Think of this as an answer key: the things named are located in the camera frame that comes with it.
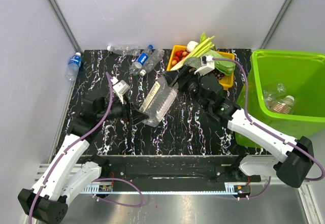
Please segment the beige label clear bottle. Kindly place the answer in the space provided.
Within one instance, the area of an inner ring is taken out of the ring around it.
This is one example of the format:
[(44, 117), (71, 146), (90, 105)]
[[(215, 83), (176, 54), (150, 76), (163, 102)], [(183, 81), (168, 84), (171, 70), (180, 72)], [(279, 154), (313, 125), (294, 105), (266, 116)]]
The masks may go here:
[(158, 78), (140, 107), (140, 111), (148, 116), (142, 122), (151, 127), (158, 126), (174, 102), (177, 93), (177, 85), (169, 87), (165, 77)]

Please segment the clear bottle horizontal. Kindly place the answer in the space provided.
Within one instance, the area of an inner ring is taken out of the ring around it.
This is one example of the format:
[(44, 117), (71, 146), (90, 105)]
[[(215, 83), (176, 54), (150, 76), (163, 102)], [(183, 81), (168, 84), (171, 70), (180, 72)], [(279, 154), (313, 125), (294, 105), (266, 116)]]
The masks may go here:
[(267, 109), (270, 109), (276, 102), (276, 97), (271, 91), (263, 90), (264, 103)]

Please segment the clear bottle diagonal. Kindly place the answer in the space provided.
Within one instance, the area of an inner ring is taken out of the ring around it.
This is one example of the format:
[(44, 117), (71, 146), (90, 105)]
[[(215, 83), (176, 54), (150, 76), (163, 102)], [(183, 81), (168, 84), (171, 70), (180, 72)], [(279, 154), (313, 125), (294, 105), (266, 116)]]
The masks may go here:
[(286, 87), (283, 83), (277, 83), (276, 84), (276, 93), (279, 95), (286, 94)]

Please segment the tea label clear bottle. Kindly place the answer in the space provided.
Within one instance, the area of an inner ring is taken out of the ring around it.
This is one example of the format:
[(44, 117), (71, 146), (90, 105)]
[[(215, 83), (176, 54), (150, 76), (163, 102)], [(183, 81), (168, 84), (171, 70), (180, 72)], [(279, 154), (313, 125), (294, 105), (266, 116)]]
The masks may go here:
[(270, 108), (271, 112), (280, 114), (293, 114), (295, 108), (295, 98), (291, 95), (287, 95), (283, 99), (275, 102)]

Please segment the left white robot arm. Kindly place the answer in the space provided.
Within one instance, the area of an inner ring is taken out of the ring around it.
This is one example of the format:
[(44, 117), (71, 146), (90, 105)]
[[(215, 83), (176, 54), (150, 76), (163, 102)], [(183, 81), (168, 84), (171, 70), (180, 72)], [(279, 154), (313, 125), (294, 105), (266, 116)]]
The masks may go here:
[(74, 198), (92, 183), (95, 189), (90, 193), (97, 200), (111, 193), (117, 178), (111, 173), (110, 162), (106, 158), (94, 154), (77, 173), (70, 173), (99, 133), (103, 122), (116, 118), (122, 118), (128, 125), (136, 125), (148, 116), (126, 97), (106, 101), (104, 97), (89, 95), (83, 100), (54, 160), (30, 189), (24, 188), (18, 195), (28, 223), (34, 219), (44, 223), (61, 223)]

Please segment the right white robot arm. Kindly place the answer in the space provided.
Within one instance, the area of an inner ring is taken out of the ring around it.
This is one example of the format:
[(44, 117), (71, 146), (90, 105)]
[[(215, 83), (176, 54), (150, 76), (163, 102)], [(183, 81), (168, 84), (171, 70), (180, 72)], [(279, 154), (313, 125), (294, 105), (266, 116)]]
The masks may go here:
[(273, 158), (254, 160), (244, 156), (231, 168), (237, 181), (248, 176), (276, 176), (290, 187), (299, 188), (313, 166), (313, 147), (310, 139), (296, 139), (260, 122), (223, 95), (223, 87), (211, 69), (183, 66), (163, 73), (168, 87), (176, 86), (187, 92), (215, 124), (239, 133), (268, 151)]

